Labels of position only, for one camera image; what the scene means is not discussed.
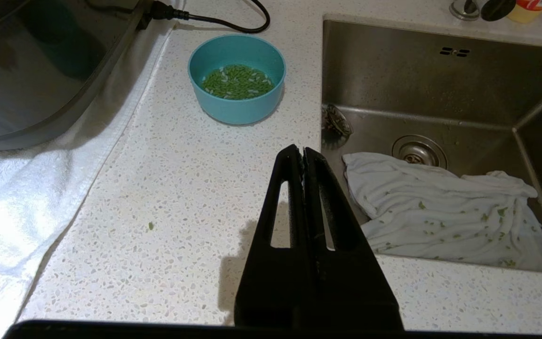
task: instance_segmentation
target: white towel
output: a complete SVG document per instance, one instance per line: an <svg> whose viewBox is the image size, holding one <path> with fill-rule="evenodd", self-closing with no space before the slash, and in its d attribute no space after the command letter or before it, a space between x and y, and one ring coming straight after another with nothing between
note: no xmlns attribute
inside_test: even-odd
<svg viewBox="0 0 542 339"><path fill-rule="evenodd" d="M183 3L172 2L179 8ZM77 213L127 126L173 25L151 22L138 33L64 135L0 152L0 337L21 311L43 255Z"/></svg>
<svg viewBox="0 0 542 339"><path fill-rule="evenodd" d="M378 153L343 157L350 192L372 219L376 253L542 272L536 191L503 171L462 176Z"/></svg>

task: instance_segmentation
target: yellow bottle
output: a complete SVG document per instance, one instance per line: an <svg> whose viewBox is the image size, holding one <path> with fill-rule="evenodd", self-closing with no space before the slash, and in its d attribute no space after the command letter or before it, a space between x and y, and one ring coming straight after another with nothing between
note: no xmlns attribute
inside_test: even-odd
<svg viewBox="0 0 542 339"><path fill-rule="evenodd" d="M507 15L510 20L528 24L542 12L542 0L516 0L516 6Z"/></svg>

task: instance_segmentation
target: speckled countertop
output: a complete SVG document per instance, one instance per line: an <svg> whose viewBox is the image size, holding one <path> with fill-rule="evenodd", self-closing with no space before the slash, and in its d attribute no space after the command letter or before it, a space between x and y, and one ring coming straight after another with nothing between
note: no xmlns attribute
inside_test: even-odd
<svg viewBox="0 0 542 339"><path fill-rule="evenodd" d="M206 116L187 60L228 31L181 24L20 320L230 323L277 152L292 143L320 146L324 18L542 45L542 17L529 25L462 22L449 14L448 0L263 2L271 27L260 36L288 66L277 111L247 127ZM239 0L189 0L186 9L244 26L261 21ZM408 330L542 333L542 273L378 260Z"/></svg>

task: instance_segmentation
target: teal bowl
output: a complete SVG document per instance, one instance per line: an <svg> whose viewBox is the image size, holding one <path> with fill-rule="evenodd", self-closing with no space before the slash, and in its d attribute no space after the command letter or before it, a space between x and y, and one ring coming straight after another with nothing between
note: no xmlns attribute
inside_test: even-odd
<svg viewBox="0 0 542 339"><path fill-rule="evenodd" d="M202 78L215 69L234 64L263 71L275 87L260 97L244 100L215 97L202 88ZM232 125L252 124L271 114L282 97L286 77L286 63L278 49L267 41L245 34L230 34L206 41L191 54L188 69L202 109L218 121Z"/></svg>

